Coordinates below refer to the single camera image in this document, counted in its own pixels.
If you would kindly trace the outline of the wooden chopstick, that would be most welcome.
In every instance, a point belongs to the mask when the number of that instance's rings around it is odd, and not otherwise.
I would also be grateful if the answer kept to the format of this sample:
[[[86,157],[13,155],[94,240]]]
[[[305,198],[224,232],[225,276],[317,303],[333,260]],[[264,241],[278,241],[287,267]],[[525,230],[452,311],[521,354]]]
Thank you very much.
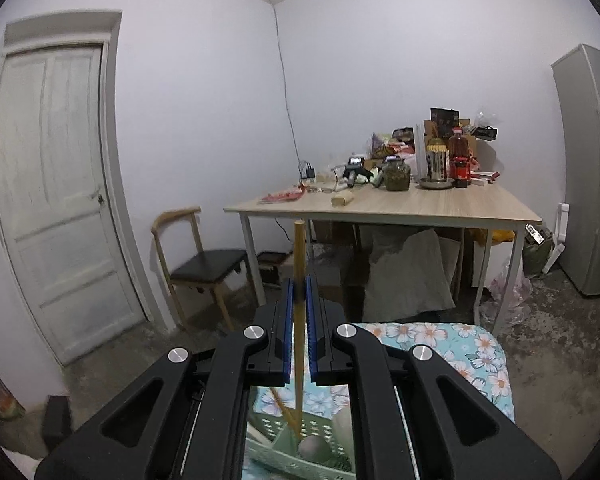
[[[306,224],[294,222],[294,433],[301,440],[306,333]]]
[[[283,418],[287,423],[287,426],[294,432],[297,440],[300,440],[301,437],[301,427],[299,426],[297,416],[294,414],[294,411],[291,411],[288,406],[285,405],[283,399],[280,397],[279,393],[275,388],[270,389],[272,396],[275,400],[276,405],[279,407],[282,412]]]

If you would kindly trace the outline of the wooden chair black seat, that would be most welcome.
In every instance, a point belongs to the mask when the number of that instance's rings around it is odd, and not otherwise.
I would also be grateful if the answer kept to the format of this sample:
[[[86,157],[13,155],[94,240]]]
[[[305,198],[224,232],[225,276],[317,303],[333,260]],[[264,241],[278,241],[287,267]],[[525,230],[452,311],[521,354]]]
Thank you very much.
[[[186,316],[180,297],[176,291],[176,286],[196,289],[200,294],[208,290],[213,301],[221,310],[226,327],[230,332],[234,332],[235,325],[228,313],[224,296],[221,292],[221,286],[230,274],[240,273],[242,272],[242,268],[245,268],[252,296],[254,299],[257,299],[251,264],[249,263],[245,249],[204,249],[198,226],[198,214],[200,213],[201,208],[193,206],[184,209],[168,210],[155,218],[154,222],[152,222],[150,232],[154,240],[158,261],[164,281],[166,282],[166,287],[173,300],[175,311],[178,314],[178,322],[180,322],[182,327],[186,325]],[[192,228],[196,254],[174,270],[170,270],[166,262],[166,255],[164,254],[160,235],[169,226],[181,221],[187,221]]]

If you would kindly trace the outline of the green perforated utensil basket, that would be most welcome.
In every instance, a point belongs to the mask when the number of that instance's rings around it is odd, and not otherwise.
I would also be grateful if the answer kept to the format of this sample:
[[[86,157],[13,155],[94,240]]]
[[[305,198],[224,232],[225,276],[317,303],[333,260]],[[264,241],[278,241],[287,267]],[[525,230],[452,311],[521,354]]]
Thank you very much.
[[[332,421],[302,414],[300,434],[281,411],[249,413],[242,479],[355,479],[349,452]]]

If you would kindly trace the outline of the grey metal spoon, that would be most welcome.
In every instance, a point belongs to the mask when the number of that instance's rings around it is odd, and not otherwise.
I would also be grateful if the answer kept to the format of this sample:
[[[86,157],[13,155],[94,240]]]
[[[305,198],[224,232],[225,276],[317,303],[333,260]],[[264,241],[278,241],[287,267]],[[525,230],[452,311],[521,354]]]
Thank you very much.
[[[324,464],[332,459],[332,449],[320,436],[309,434],[298,443],[297,453],[302,460]]]

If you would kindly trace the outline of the floral blue tablecloth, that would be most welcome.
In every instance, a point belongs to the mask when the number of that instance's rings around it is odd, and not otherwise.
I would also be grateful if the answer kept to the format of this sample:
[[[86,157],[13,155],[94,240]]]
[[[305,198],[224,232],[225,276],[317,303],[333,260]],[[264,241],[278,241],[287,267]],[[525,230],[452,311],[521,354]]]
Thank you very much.
[[[306,344],[303,413],[332,420],[347,406],[354,420],[384,434],[406,422],[440,429],[446,442],[474,445],[510,434],[515,408],[506,357],[477,325],[356,323],[326,325],[317,333],[317,378]],[[294,409],[294,369],[283,387],[258,387],[257,411],[280,411],[275,388]]]

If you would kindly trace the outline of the green glass jar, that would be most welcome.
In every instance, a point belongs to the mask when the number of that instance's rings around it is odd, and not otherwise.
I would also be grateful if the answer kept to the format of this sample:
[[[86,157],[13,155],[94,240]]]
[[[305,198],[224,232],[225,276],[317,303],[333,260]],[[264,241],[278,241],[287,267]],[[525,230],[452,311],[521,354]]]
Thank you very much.
[[[382,170],[387,191],[403,192],[410,188],[411,167],[401,157],[388,157]]]

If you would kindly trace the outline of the yellow plastic bag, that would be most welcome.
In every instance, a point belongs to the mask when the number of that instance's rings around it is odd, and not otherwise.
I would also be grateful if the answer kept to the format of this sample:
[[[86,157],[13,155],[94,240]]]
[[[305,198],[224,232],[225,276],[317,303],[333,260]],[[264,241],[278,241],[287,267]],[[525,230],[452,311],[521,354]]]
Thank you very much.
[[[471,239],[479,246],[486,246],[488,240],[492,245],[509,243],[515,240],[515,232],[511,230],[485,230],[485,229],[469,229]]]

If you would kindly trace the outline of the wooden top desk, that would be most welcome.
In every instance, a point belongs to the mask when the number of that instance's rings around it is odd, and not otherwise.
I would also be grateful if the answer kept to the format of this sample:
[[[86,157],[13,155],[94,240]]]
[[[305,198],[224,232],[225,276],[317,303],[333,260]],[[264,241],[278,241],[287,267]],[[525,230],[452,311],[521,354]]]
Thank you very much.
[[[253,217],[514,231],[515,240],[510,253],[505,289],[491,328],[492,334],[501,333],[505,327],[506,312],[514,298],[526,226],[538,226],[541,223],[541,218],[514,194],[497,184],[471,185],[468,188],[448,188],[442,191],[412,186],[405,192],[383,191],[366,184],[353,190],[353,200],[347,205],[334,206],[334,196],[306,193],[292,202],[272,204],[255,198],[227,206],[224,211],[238,215],[251,264],[257,262],[250,223]]]

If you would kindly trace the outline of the red oil bottle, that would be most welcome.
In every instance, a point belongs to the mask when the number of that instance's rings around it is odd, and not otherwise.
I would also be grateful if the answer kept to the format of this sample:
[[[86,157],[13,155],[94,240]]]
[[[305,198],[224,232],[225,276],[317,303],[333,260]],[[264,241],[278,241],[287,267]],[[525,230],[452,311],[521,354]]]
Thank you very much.
[[[456,188],[467,188],[470,182],[471,152],[460,127],[453,129],[449,138],[451,176]]]

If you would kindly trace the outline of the white door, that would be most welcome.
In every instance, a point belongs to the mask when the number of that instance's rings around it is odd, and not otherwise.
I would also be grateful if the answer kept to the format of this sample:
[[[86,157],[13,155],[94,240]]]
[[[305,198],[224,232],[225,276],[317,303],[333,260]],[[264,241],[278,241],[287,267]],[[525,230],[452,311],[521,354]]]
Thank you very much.
[[[120,168],[121,22],[116,10],[42,14],[8,23],[0,41],[0,241],[64,365],[161,321]]]

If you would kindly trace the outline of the silver refrigerator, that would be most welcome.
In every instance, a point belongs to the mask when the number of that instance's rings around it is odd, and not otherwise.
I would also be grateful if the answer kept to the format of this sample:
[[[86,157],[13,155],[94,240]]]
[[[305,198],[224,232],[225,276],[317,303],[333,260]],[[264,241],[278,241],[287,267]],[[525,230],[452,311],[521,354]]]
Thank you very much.
[[[566,152],[566,249],[559,258],[584,296],[600,296],[600,50],[580,44],[552,65]]]

